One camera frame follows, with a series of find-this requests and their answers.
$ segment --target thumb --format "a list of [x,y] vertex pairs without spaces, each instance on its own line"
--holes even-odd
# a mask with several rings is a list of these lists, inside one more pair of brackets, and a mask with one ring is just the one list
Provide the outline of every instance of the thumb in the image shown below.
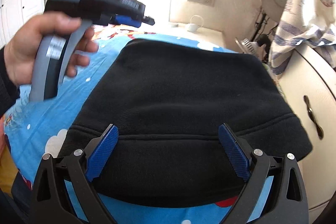
[[62,12],[46,12],[32,17],[27,25],[36,32],[47,35],[52,33],[71,34],[81,25],[80,18],[71,18]]

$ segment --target blue bedsheet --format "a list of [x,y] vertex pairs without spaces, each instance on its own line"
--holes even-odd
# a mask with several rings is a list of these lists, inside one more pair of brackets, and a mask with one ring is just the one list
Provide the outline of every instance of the blue bedsheet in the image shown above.
[[[232,52],[211,43],[168,35],[136,34],[134,37],[216,52]],[[44,153],[57,155],[67,129],[76,118],[83,103],[130,40],[131,38],[127,36],[114,37],[107,41],[98,40],[99,51],[91,56],[89,67],[79,69],[75,79],[66,78],[55,99],[28,104],[30,86],[21,87],[21,98],[6,113],[5,132],[8,135],[14,162],[27,180],[33,182]],[[272,177],[267,179],[250,220],[260,216],[272,180]],[[67,187],[78,216],[86,219],[71,183],[67,183]],[[216,204],[192,208],[152,208],[125,203],[103,195],[100,195],[100,198],[119,224],[180,224],[184,220],[189,220],[192,224],[214,224],[219,223],[230,209],[230,207],[221,208]]]

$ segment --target wrist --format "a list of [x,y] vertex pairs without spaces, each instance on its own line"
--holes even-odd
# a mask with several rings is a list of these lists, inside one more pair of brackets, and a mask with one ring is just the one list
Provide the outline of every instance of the wrist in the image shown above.
[[19,84],[15,77],[15,58],[11,51],[11,43],[8,43],[4,48],[4,61],[8,78],[15,86],[18,86]]

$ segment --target yellow fabric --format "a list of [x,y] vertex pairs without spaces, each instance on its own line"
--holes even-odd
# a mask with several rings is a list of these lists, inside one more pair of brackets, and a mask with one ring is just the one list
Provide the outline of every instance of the yellow fabric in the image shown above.
[[12,185],[18,170],[13,162],[7,145],[0,158],[0,188],[11,195]]

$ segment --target drawer handle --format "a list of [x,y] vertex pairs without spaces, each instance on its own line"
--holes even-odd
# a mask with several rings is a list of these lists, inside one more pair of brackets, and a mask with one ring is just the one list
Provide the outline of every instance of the drawer handle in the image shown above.
[[313,110],[312,110],[311,107],[310,107],[309,98],[308,98],[307,95],[305,95],[305,96],[303,97],[303,99],[304,99],[304,102],[305,102],[306,105],[307,105],[308,116],[309,116],[309,118],[313,121],[313,123],[315,124],[315,126],[316,126],[316,130],[317,130],[317,134],[318,134],[320,140],[322,140],[323,137],[324,137],[323,129],[317,124],[317,121],[316,121],[315,115],[314,115],[314,113],[313,113]]

